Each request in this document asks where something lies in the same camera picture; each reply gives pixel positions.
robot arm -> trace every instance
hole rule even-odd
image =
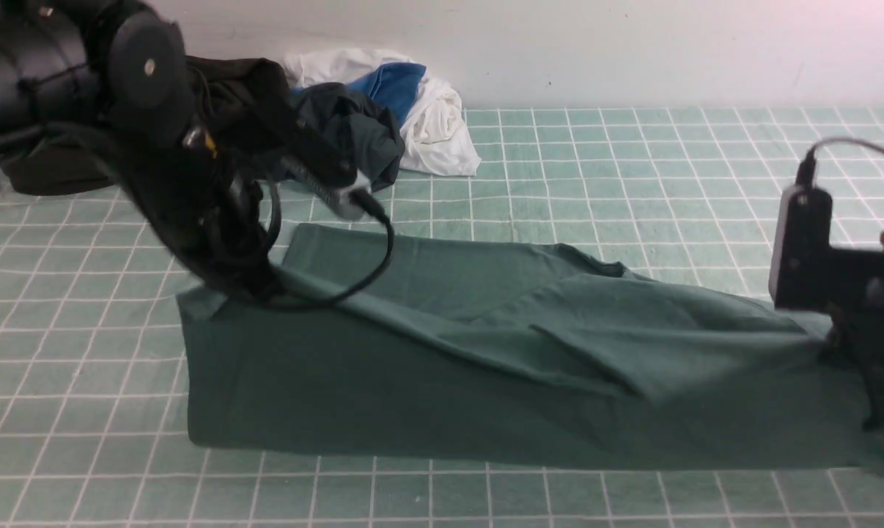
[[[330,307],[375,280],[389,264],[392,228],[367,178],[281,97],[241,119],[287,147],[284,161],[337,213],[369,213],[388,227],[380,268],[337,298],[276,303],[285,292],[267,257],[281,221],[276,187],[267,231],[264,171],[198,115],[178,27],[138,0],[0,0],[0,164],[57,138],[80,141],[175,257],[235,300]]]

black cloth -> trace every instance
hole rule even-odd
[[[305,123],[322,135],[344,160],[352,161],[372,181],[372,190],[391,186],[399,173],[405,144],[391,111],[344,84],[327,83],[301,92],[289,90],[282,67],[266,59],[210,60],[188,58],[199,108],[221,143],[258,156],[285,180],[278,164],[289,152],[246,111],[266,97],[283,97]]]
[[[340,83],[308,87],[290,104],[345,160],[354,161],[372,190],[395,183],[405,144],[391,110]]]
[[[12,190],[31,197],[60,197],[113,185],[76,143],[52,144],[34,156],[1,166]]]

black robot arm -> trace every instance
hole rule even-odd
[[[267,253],[279,234],[259,219],[264,171],[217,140],[198,114],[180,28],[137,0],[0,0],[0,164],[47,142],[80,142],[175,257],[235,300],[295,310],[329,307],[385,270],[392,228],[350,161],[303,126],[282,97],[240,117],[287,148],[284,162],[345,217],[388,227],[380,268],[345,294],[278,303],[285,291]]]
[[[828,351],[861,372],[870,404],[866,428],[884,431],[884,231],[881,251],[830,244],[833,199],[815,185],[815,172],[817,151],[836,143],[884,155],[883,147],[850,137],[810,148],[794,185],[781,195],[769,288],[777,308],[830,315]]]

teal grid mat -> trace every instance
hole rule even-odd
[[[821,136],[884,144],[884,108],[467,111],[478,177],[402,174],[402,234],[570,243],[655,278],[767,298],[781,189]],[[834,240],[874,245],[884,159],[823,155]],[[285,184],[300,221],[353,230]],[[276,248],[281,255],[284,245]],[[126,198],[0,195],[0,526],[884,528],[884,480],[569,472],[203,451],[185,436],[171,294],[192,285]]]

black cable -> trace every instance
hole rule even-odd
[[[859,147],[868,148],[868,150],[873,150],[884,156],[884,147],[864,139],[849,136],[834,136],[821,139],[814,143],[810,150],[807,150],[807,155],[800,162],[800,167],[798,167],[797,171],[798,185],[809,187],[814,184],[814,178],[817,176],[817,151],[822,147],[827,147],[829,144],[857,144]]]
[[[336,304],[347,300],[349,297],[364,290],[364,288],[369,287],[369,285],[374,284],[375,281],[380,278],[380,275],[384,274],[384,271],[389,268],[389,265],[391,265],[393,260],[393,243],[396,238],[396,232],[393,230],[392,221],[389,219],[389,216],[386,215],[386,211],[383,206],[381,206],[380,202],[376,201],[368,191],[355,191],[355,193],[351,194],[351,197],[365,213],[374,218],[374,220],[379,221],[386,230],[386,253],[378,267],[371,271],[371,273],[357,284],[352,285],[352,287],[349,287],[347,290],[342,291],[342,293],[339,293],[334,297],[321,298],[321,300],[309,301],[309,303],[304,304],[282,304],[274,302],[260,303],[258,300],[247,301],[247,304],[252,304],[255,307],[276,312],[308,312],[312,310],[334,308]],[[233,299],[235,301],[241,301],[240,298]]]

